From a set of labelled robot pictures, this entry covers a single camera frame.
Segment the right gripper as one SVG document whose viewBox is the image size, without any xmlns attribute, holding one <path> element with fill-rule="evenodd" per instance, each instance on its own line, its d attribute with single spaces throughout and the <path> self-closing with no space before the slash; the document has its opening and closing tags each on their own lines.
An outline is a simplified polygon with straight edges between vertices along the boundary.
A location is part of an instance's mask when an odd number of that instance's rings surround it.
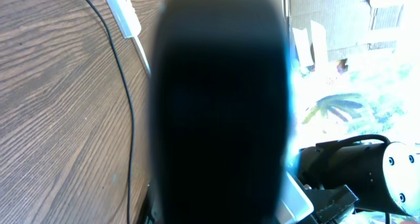
<svg viewBox="0 0 420 224">
<path fill-rule="evenodd" d="M 295 178 L 314 210 L 298 224 L 332 224 L 344 221 L 355 209 L 359 198 L 348 187 L 345 180 L 331 178 L 324 180 L 326 189 L 304 188 L 303 182 Z"/>
</svg>

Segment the Samsung Galaxy smartphone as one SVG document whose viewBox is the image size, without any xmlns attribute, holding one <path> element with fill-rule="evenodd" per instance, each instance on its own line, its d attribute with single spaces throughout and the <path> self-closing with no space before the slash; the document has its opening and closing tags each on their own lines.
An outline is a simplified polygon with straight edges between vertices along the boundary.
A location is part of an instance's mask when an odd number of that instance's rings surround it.
<svg viewBox="0 0 420 224">
<path fill-rule="evenodd" d="M 164 223 L 273 223 L 291 124 L 273 0 L 167 0 L 149 132 Z"/>
</svg>

